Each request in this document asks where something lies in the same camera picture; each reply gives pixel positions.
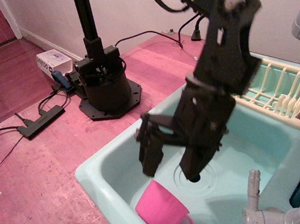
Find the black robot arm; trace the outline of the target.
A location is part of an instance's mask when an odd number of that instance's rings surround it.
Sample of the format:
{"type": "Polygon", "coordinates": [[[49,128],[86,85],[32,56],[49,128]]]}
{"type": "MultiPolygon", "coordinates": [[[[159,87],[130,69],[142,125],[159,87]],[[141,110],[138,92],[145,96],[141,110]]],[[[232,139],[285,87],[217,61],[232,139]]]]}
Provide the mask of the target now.
{"type": "MultiPolygon", "coordinates": [[[[115,113],[132,100],[122,59],[103,48],[89,0],[74,0],[87,55],[75,67],[88,102],[98,111],[115,113]]],[[[249,52],[249,34],[260,0],[181,0],[209,19],[206,43],[173,116],[143,114],[136,139],[143,173],[155,175],[164,145],[182,146],[180,167],[193,180],[221,146],[235,95],[248,89],[261,62],[249,52]]]]}

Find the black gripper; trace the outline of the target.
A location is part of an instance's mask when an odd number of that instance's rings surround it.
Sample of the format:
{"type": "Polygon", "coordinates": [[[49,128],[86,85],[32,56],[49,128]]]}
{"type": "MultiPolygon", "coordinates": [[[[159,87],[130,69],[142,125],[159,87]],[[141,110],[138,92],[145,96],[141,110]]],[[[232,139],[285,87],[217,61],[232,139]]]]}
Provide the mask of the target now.
{"type": "Polygon", "coordinates": [[[139,161],[146,176],[154,177],[163,158],[163,144],[186,147],[179,166],[194,182],[211,161],[227,131],[235,100],[223,88],[186,76],[173,116],[145,113],[136,132],[140,144],[139,161]]]}

